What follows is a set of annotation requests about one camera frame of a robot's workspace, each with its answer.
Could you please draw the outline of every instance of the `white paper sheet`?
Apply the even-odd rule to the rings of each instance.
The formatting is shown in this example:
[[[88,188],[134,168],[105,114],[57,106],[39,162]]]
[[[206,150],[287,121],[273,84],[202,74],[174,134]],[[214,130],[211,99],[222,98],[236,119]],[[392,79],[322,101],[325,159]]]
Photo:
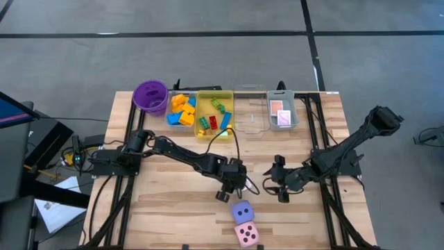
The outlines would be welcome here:
[[[55,186],[64,189],[69,188],[74,192],[80,192],[77,177],[75,176],[69,177]],[[64,225],[68,224],[72,219],[86,211],[84,208],[75,208],[38,199],[35,200],[35,205],[37,205],[40,214],[42,214],[43,221],[46,224],[49,233],[58,231]]]

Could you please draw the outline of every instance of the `computer screen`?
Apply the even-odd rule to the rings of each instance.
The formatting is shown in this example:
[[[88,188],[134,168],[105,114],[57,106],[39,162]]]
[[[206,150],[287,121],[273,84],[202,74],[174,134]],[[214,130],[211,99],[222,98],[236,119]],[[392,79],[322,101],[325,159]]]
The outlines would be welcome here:
[[[0,92],[0,128],[6,128],[38,119],[31,109]]]

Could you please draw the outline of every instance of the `wooden tabletop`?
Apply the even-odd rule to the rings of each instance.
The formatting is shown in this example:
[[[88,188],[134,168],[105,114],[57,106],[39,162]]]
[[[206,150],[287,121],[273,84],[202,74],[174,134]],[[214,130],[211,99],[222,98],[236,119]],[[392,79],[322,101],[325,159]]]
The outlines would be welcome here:
[[[123,140],[132,92],[117,92],[112,107],[106,142]],[[341,141],[349,135],[347,122],[339,94],[321,92],[323,112],[328,131]],[[256,108],[254,100],[245,100],[246,106]],[[247,166],[248,175],[260,188],[255,196],[244,192],[243,196],[252,204],[255,212],[254,223],[258,227],[260,244],[265,249],[329,249],[327,227],[318,183],[309,183],[302,194],[292,195],[290,203],[279,203],[277,197],[262,189],[262,174],[271,167],[275,154],[286,158],[287,167],[301,166],[309,157],[312,148],[307,111],[299,99],[295,99],[299,125],[291,132],[267,131],[260,135],[237,132],[241,159]],[[139,114],[135,115],[135,127]],[[144,128],[156,135],[170,137],[176,144],[196,152],[204,152],[207,142],[199,142],[193,133],[172,131],[163,117],[147,115]],[[316,121],[317,134],[320,135]],[[108,145],[108,149],[119,146]],[[236,146],[214,143],[212,153],[228,158],[236,157]],[[106,177],[97,178],[84,229],[88,232],[92,205],[99,188]],[[113,177],[103,189],[94,214],[93,233],[98,231],[110,212],[110,205],[116,178]],[[230,215],[230,206],[239,201],[231,195],[228,204],[214,197],[221,184],[196,173],[190,166],[164,156],[144,159],[140,174],[135,179],[131,201],[125,249],[180,249],[189,244],[190,249],[238,249],[234,233],[235,223]],[[349,177],[339,177],[343,207],[348,219],[365,240],[376,244],[366,198],[362,186]],[[340,244],[339,225],[336,216],[336,238]],[[119,216],[114,227],[112,243],[117,243],[120,227]]]

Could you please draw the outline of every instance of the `concrete floor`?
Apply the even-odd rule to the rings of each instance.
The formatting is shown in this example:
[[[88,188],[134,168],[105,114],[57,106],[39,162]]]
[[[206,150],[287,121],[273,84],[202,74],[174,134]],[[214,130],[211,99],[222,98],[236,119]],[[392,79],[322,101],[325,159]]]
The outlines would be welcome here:
[[[2,6],[6,0],[0,0]],[[315,31],[444,30],[440,1],[309,0]],[[290,0],[14,0],[0,33],[305,30]],[[444,124],[442,36],[317,37],[326,90],[339,91],[351,131],[375,105],[405,121],[361,147],[366,197],[386,249],[442,249],[444,156],[412,136]],[[1,91],[49,115],[106,119],[117,90],[157,78],[172,87],[257,83],[317,90],[307,38],[0,39]],[[106,124],[66,121],[81,137]],[[80,183],[86,183],[87,176]],[[82,188],[89,192],[91,187]],[[75,247],[81,225],[40,249]],[[37,240],[47,236],[39,225]]]

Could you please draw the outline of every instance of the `purple cup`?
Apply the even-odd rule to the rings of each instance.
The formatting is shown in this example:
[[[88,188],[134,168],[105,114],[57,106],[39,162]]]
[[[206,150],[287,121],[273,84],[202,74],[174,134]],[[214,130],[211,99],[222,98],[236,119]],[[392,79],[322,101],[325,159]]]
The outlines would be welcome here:
[[[167,110],[168,88],[161,81],[149,80],[136,88],[134,104],[152,116],[160,116]]]

